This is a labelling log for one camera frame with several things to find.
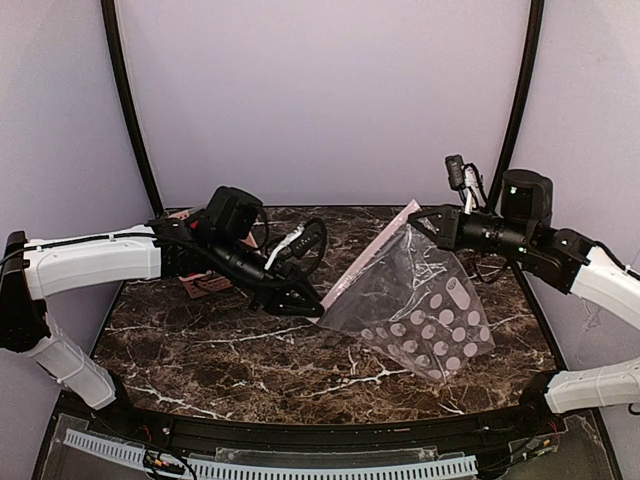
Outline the clear zip top bag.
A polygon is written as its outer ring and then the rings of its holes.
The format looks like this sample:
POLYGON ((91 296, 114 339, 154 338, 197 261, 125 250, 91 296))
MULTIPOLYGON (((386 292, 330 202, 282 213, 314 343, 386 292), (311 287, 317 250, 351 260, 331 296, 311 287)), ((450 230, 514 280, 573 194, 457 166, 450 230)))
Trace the clear zip top bag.
POLYGON ((495 341, 463 265, 409 223, 405 206, 322 300, 317 326, 342 332, 442 384, 495 341))

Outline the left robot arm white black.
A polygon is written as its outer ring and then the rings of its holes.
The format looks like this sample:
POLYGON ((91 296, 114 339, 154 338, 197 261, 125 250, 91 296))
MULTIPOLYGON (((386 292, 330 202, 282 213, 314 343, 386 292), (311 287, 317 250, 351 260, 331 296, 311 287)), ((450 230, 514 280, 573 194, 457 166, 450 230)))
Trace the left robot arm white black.
POLYGON ((216 273, 249 294, 253 311, 319 318, 324 308, 309 277, 327 243, 320 218, 271 241, 262 201, 228 186, 204 207, 121 231, 56 241, 16 231, 1 260, 1 347, 33 359, 96 411, 125 404, 121 382, 56 324, 48 297, 116 281, 216 273))

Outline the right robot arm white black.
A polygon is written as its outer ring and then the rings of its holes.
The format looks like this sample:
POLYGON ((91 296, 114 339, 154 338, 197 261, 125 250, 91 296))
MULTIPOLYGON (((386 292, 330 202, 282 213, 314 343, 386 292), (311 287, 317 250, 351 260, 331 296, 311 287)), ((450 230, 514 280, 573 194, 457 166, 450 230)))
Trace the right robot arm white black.
MULTIPOLYGON (((589 301, 627 324, 639 325, 639 275, 603 243, 551 225, 552 181, 510 169, 502 177, 497 214, 467 213, 443 204, 410 214, 408 222, 445 251, 496 254, 520 265, 557 291, 589 301)), ((639 404, 639 362, 537 374, 520 403, 541 413, 639 404)))

